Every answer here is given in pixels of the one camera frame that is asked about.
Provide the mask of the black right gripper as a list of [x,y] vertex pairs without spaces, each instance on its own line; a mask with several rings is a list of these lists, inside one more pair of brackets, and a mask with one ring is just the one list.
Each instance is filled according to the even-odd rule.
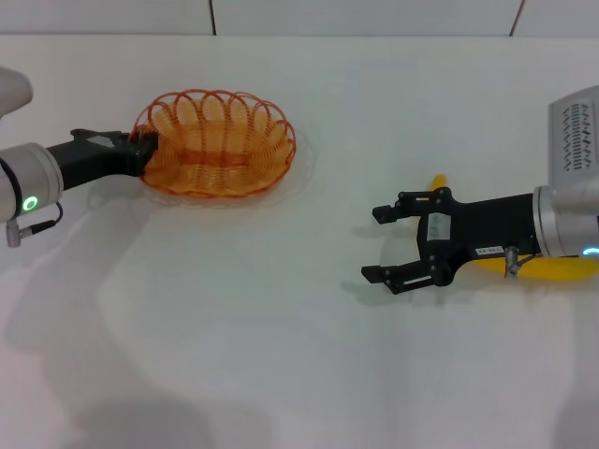
[[[450,219],[447,239],[428,238],[428,225],[435,213]],[[369,283],[381,283],[393,295],[432,285],[448,286],[463,265],[473,260],[504,258],[509,248],[515,248],[519,255],[539,254],[531,194],[461,203],[447,187],[399,192],[394,204],[375,207],[372,215],[380,225],[420,217],[416,235],[420,260],[361,268]]]

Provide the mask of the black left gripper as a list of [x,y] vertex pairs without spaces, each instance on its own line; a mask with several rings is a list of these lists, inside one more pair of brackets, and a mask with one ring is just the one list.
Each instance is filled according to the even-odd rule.
[[68,142],[47,148],[56,161],[63,188],[70,190],[112,175],[140,177],[143,158],[152,158],[159,145],[156,132],[71,131]]

